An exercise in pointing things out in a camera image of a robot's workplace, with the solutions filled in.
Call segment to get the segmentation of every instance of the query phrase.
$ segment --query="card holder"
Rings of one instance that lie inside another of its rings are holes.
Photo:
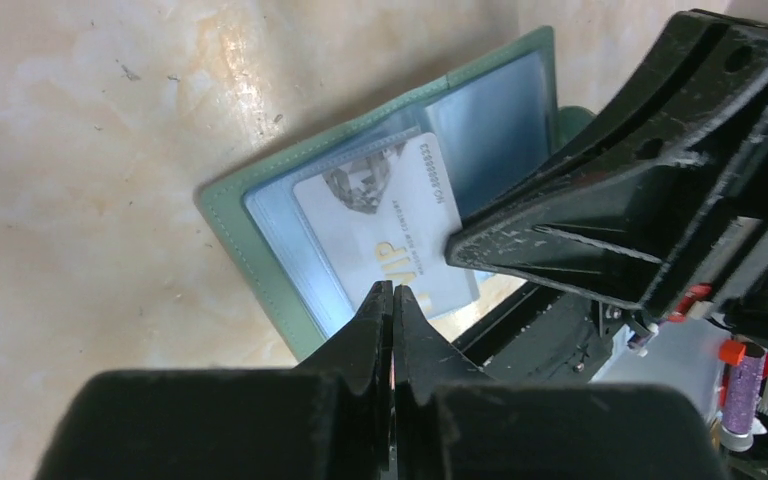
[[[543,27],[215,181],[197,203],[277,330],[304,358],[354,311],[304,221],[294,185],[364,151],[433,133],[466,217],[545,161],[559,146],[558,125],[553,34]]]

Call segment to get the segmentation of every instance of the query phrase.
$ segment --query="black plastic part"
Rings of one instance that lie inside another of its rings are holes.
[[[643,313],[636,311],[628,315],[628,317],[625,319],[625,324],[628,325],[632,332],[640,335],[641,337],[648,337],[649,335],[652,335],[652,332],[649,331],[644,318],[645,316]]]
[[[526,283],[456,338],[452,345],[476,365],[483,365],[523,329],[550,310],[563,292]]]
[[[37,479],[374,479],[392,461],[393,428],[402,480],[726,478],[681,395],[495,383],[428,324],[409,288],[391,288],[376,284],[296,369],[96,377]]]
[[[655,318],[700,283],[714,308],[746,295],[768,269],[768,27],[675,15],[604,111],[446,255]]]

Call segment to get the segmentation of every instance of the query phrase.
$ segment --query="white card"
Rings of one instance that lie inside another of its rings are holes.
[[[474,273],[443,257],[461,220],[434,134],[302,180],[293,192],[355,309],[378,280],[409,285],[429,318],[478,298]]]

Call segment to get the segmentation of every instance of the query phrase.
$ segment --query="beige marble table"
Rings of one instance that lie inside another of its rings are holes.
[[[544,24],[560,102],[599,110],[674,11],[727,2],[0,1],[0,479],[98,371],[294,363],[197,186]]]

